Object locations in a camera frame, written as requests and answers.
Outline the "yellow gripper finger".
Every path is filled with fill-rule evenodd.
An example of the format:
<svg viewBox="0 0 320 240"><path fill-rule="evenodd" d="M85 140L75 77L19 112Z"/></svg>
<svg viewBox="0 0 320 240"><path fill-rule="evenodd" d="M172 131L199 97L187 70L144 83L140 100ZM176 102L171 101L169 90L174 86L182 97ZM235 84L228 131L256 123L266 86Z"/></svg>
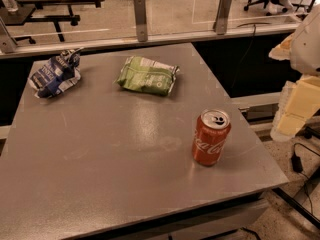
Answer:
<svg viewBox="0 0 320 240"><path fill-rule="evenodd" d="M271 49L271 51L269 52L269 57L279 61L289 60L291 54L292 39L292 34L287 36L280 44Z"/></svg>
<svg viewBox="0 0 320 240"><path fill-rule="evenodd" d="M280 93L271 138L278 142L292 139L319 109L319 77L302 75L296 82L287 81Z"/></svg>

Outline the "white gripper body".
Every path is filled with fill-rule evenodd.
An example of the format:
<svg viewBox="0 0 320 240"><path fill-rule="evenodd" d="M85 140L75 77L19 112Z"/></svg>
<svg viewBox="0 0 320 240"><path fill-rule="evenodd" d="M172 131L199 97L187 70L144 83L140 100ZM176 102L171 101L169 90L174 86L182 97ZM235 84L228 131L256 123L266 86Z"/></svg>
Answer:
<svg viewBox="0 0 320 240"><path fill-rule="evenodd" d="M320 75L320 4L311 10L294 32L290 63L301 74Z"/></svg>

